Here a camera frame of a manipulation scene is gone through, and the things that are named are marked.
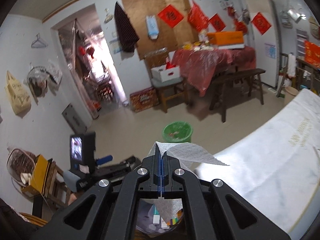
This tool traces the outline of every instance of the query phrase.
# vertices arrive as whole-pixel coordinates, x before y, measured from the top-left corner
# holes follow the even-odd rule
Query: black gripper frame
[[[140,198],[182,199],[190,240],[290,240],[278,226],[219,180],[198,179],[180,169],[179,160],[156,154],[121,182],[99,183],[57,212],[31,240],[131,240]]]

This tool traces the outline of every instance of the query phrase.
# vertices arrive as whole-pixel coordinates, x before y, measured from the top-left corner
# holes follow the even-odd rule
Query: yellow box
[[[244,43],[242,32],[216,32],[207,35],[210,43],[214,45],[224,46]]]
[[[36,167],[33,170],[30,185],[21,187],[21,192],[29,197],[39,195],[40,192],[44,194],[44,186],[49,170],[49,162],[39,155],[36,158]]]

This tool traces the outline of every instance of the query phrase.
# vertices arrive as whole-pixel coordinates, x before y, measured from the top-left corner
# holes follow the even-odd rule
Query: green trash bin
[[[162,131],[165,142],[183,143],[191,142],[193,133],[192,126],[187,122],[173,122],[168,124]]]

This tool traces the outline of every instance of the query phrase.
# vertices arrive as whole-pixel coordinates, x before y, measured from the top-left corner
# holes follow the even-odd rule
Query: plastic curtain
[[[99,114],[83,85],[83,78],[76,72],[76,22],[75,20],[71,25],[66,26],[63,31],[59,30],[60,43],[80,96],[92,118],[97,119]]]
[[[77,23],[77,25],[79,28],[83,30],[82,26],[79,23]],[[110,54],[106,39],[104,38],[104,36],[98,38],[96,33],[94,33],[94,31],[91,29],[89,29],[87,32],[84,31],[84,35],[86,36],[87,40],[91,43],[91,46],[94,47],[95,57],[101,60],[105,67],[108,69],[109,74],[111,76],[111,80],[114,84],[114,88],[120,100],[119,103],[125,104],[125,102],[127,101],[127,97],[124,93],[124,89],[122,87],[121,81],[114,66],[113,59]]]

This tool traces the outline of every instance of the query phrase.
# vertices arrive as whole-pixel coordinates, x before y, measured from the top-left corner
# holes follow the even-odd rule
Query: wooden board
[[[122,0],[122,3],[124,11],[140,37],[137,43],[140,59],[144,58],[144,54],[157,49],[167,47],[168,51],[175,51],[185,42],[199,40],[196,30],[187,21],[188,12],[191,8],[189,0]],[[184,16],[184,19],[174,28],[171,28],[157,16],[169,4]],[[156,15],[160,32],[156,40],[151,40],[148,37],[146,25],[146,16],[148,15]]]

